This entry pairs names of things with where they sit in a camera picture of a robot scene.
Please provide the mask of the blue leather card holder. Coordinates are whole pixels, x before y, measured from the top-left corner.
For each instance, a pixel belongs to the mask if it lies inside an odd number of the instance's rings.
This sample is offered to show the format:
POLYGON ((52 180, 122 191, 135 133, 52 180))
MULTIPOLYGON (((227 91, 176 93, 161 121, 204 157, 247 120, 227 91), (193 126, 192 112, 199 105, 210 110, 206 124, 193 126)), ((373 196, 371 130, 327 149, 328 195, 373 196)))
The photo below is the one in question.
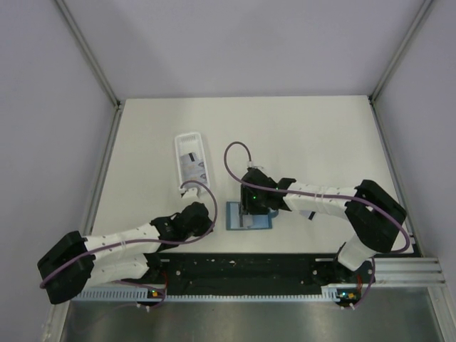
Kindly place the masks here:
POLYGON ((228 231, 272 229, 272 220, 279 214, 278 211, 270 211, 268 214, 242 214, 239 202, 227 202, 225 212, 225 227, 228 231))

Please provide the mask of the white plastic basket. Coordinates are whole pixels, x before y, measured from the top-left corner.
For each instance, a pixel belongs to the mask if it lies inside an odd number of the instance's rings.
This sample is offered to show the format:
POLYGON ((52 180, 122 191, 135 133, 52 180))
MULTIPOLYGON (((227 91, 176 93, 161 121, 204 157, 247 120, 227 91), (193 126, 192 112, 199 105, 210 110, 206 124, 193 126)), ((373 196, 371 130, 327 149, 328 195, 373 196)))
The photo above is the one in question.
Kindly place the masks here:
POLYGON ((194 180, 210 188, 210 176, 203 139, 200 133, 191 132, 175 137, 175 156, 179 185, 194 180))

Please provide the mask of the silver VIP card top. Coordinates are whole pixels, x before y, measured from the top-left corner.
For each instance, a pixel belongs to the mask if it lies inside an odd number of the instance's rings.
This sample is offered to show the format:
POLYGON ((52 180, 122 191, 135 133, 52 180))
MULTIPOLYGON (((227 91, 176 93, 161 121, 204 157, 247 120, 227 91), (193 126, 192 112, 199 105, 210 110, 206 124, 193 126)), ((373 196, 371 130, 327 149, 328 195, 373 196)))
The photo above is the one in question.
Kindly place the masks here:
POLYGON ((314 218, 314 216, 316 215, 315 212, 305 211, 305 210, 300 211, 300 214, 303 217, 307 218, 308 220, 312 220, 314 218))

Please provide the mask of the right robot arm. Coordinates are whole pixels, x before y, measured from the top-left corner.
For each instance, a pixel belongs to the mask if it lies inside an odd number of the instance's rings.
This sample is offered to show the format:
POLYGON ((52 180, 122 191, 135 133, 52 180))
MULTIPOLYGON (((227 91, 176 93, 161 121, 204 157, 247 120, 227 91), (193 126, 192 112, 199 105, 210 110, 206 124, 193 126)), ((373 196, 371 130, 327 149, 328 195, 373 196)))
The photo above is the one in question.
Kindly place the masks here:
POLYGON ((326 214, 349 222, 354 235, 332 265, 333 275, 342 282, 355 277, 365 260, 392 252, 398 235, 405 231, 407 212, 372 180, 355 187, 308 185, 294 178, 276 182, 258 167, 250 167, 240 183, 244 214, 284 210, 326 214))

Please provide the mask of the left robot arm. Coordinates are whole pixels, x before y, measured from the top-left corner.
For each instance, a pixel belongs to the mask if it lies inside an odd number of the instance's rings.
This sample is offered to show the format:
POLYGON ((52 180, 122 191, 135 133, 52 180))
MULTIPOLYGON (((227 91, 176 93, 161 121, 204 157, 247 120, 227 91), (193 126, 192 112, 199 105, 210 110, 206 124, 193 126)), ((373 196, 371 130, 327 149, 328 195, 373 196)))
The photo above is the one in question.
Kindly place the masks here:
POLYGON ((123 232, 99 236, 69 232, 38 261, 40 287, 56 305, 101 284, 157 281, 162 272, 159 252, 199 241, 213 226, 206 206, 193 202, 181 212, 123 232))

